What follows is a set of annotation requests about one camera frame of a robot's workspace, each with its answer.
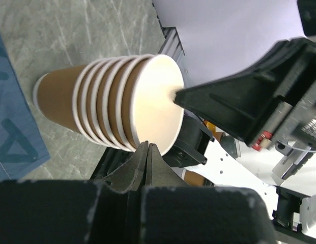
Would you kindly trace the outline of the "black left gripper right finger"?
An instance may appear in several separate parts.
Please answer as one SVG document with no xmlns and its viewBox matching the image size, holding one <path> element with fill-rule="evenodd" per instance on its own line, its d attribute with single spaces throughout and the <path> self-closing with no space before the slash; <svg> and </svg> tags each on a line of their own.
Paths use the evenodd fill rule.
<svg viewBox="0 0 316 244">
<path fill-rule="evenodd" d="M 276 243 L 271 222 L 277 194 L 271 186 L 218 143 L 207 147 L 208 161 L 189 167 L 213 187 L 145 187 L 145 243 Z"/>
</svg>

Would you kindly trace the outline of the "stack of brown paper cups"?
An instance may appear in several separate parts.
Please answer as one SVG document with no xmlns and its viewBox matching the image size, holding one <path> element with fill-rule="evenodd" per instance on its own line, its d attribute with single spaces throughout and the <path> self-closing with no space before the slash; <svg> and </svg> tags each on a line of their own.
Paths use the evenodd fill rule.
<svg viewBox="0 0 316 244">
<path fill-rule="evenodd" d="M 167 55 L 117 56 L 44 74 L 33 102 L 47 119 L 90 142 L 133 152 L 147 141 L 164 155 L 181 130 L 184 109 L 174 98 L 183 87 Z"/>
</svg>

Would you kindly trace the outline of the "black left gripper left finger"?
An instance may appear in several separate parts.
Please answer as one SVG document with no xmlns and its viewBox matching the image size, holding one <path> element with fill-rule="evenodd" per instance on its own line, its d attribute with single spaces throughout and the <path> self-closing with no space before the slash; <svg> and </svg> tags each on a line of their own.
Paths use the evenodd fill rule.
<svg viewBox="0 0 316 244">
<path fill-rule="evenodd" d="M 0 243 L 138 243 L 149 144 L 102 180 L 0 182 Z"/>
</svg>

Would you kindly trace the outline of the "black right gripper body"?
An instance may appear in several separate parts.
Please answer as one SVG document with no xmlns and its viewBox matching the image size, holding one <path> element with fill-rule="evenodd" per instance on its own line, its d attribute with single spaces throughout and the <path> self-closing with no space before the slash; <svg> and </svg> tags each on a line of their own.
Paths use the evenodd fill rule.
<svg viewBox="0 0 316 244">
<path fill-rule="evenodd" d="M 255 150 L 279 146 L 303 152 L 316 151 L 316 72 L 302 75 L 302 82 L 290 92 L 293 105 L 281 101 L 254 137 Z"/>
</svg>

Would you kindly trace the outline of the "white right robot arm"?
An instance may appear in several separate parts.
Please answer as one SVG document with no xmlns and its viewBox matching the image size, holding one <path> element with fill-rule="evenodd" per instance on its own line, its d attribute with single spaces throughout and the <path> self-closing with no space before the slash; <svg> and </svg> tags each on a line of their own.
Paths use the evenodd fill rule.
<svg viewBox="0 0 316 244">
<path fill-rule="evenodd" d="M 207 145 L 207 162 L 187 169 L 216 186 L 255 190 L 280 241 L 316 243 L 316 194 L 281 186 L 316 153 L 316 42 L 279 41 L 247 69 L 177 92 L 175 103 L 250 148 L 274 147 L 282 153 L 272 171 L 275 186 L 249 172 L 215 141 Z"/>
</svg>

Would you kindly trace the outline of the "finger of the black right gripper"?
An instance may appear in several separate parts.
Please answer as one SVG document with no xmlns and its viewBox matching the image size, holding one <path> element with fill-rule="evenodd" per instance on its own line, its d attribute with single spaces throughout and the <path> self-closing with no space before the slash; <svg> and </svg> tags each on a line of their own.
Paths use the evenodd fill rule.
<svg viewBox="0 0 316 244">
<path fill-rule="evenodd" d="M 277 42 L 247 69 L 180 90 L 175 103 L 249 146 L 281 101 L 294 104 L 290 90 L 302 75 L 316 72 L 316 43 L 297 38 Z"/>
</svg>

